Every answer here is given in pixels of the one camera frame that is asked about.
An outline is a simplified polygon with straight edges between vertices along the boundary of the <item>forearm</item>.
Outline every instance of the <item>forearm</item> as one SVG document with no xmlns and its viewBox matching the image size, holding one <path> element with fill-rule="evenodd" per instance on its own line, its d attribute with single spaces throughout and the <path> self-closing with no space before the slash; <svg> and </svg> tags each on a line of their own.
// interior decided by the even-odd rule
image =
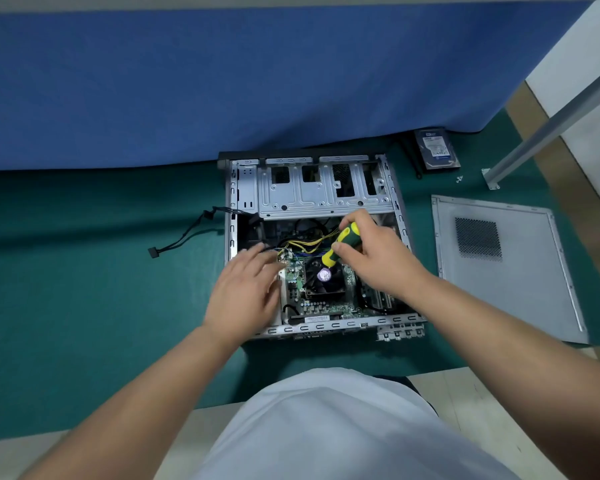
<svg viewBox="0 0 600 480">
<path fill-rule="evenodd" d="M 432 275 L 404 298 L 563 472 L 590 474 L 587 457 L 600 467 L 597 361 Z"/>
<path fill-rule="evenodd" d="M 234 352 L 202 326 L 74 429 L 23 479 L 151 479 Z"/>
</svg>

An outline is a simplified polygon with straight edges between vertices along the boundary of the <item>person's left hand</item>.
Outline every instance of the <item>person's left hand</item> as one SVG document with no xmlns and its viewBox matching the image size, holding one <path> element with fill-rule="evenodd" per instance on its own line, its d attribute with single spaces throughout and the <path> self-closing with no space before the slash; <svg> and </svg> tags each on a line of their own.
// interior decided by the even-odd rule
<svg viewBox="0 0 600 480">
<path fill-rule="evenodd" d="M 211 291 L 203 326 L 225 344 L 238 348 L 271 322 L 280 306 L 277 252 L 259 243 L 241 250 L 220 274 Z"/>
</svg>

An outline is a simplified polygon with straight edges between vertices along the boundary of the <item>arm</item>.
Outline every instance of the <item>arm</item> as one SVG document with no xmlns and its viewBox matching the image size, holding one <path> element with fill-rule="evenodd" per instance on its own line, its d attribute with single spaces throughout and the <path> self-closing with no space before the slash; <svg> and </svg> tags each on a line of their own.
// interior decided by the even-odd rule
<svg viewBox="0 0 600 480">
<path fill-rule="evenodd" d="M 600 363 L 433 276 L 366 211 L 352 221 L 364 251 L 336 243 L 343 261 L 426 316 L 562 473 L 600 478 Z"/>
<path fill-rule="evenodd" d="M 203 324 L 123 387 L 21 477 L 151 479 L 198 398 L 233 352 L 270 322 L 284 266 L 262 244 L 221 273 Z"/>
</svg>

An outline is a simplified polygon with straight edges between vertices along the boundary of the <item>white label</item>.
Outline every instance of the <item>white label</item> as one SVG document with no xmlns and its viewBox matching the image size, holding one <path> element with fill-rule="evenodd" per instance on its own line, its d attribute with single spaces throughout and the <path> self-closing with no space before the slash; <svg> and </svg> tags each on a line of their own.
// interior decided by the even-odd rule
<svg viewBox="0 0 600 480">
<path fill-rule="evenodd" d="M 304 323 L 311 322 L 328 322 L 330 320 L 328 315 L 319 315 L 317 317 L 304 317 Z"/>
<path fill-rule="evenodd" d="M 427 136 L 422 138 L 424 146 L 431 152 L 434 157 L 450 157 L 449 149 L 445 144 L 445 139 L 441 136 Z"/>
</svg>

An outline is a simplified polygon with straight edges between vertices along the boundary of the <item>person's right arm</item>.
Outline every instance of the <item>person's right arm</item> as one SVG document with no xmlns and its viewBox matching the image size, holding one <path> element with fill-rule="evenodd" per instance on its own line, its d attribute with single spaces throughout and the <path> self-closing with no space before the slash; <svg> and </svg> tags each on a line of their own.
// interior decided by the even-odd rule
<svg viewBox="0 0 600 480">
<path fill-rule="evenodd" d="M 432 275 L 365 210 L 353 221 L 363 252 L 334 243 L 344 263 L 425 316 L 565 476 L 600 478 L 600 363 Z"/>
</svg>

